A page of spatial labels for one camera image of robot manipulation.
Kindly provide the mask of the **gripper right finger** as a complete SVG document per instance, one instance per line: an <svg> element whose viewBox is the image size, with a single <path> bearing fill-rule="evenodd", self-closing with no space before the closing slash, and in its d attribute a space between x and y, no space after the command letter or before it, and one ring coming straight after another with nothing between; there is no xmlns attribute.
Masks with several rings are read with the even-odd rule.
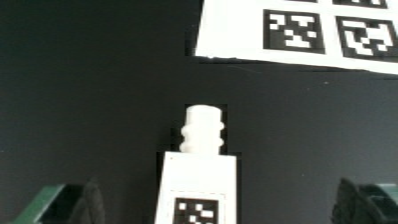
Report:
<svg viewBox="0 0 398 224"><path fill-rule="evenodd" d="M398 184L358 184L342 179L333 224L398 224Z"/></svg>

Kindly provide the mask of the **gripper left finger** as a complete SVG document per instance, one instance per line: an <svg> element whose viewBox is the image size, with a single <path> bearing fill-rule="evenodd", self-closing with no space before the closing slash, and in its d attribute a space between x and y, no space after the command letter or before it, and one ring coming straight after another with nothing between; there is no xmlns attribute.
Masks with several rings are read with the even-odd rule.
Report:
<svg viewBox="0 0 398 224"><path fill-rule="evenodd" d="M45 186L11 224L107 224L97 180Z"/></svg>

